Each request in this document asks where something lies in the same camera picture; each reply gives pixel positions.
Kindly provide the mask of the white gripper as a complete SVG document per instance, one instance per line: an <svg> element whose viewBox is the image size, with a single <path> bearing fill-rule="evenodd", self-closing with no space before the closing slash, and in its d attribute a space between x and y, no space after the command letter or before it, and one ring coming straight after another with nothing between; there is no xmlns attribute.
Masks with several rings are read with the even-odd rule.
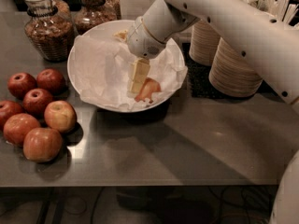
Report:
<svg viewBox="0 0 299 224"><path fill-rule="evenodd" d="M127 92L129 96L133 97L139 94L148 76L149 60L155 59L165 49L166 44L157 41L150 34L141 17L134 21L128 31L121 30L113 36L121 42L127 43L130 52L139 57L130 64L128 72Z"/></svg>

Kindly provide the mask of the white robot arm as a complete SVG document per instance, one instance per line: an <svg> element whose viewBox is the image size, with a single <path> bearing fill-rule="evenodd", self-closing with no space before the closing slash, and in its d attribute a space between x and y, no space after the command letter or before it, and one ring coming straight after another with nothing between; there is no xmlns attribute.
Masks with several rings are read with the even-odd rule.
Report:
<svg viewBox="0 0 299 224"><path fill-rule="evenodd" d="M175 33L210 26L299 113L299 32L240 0L155 0L128 29L132 54L156 58Z"/></svg>

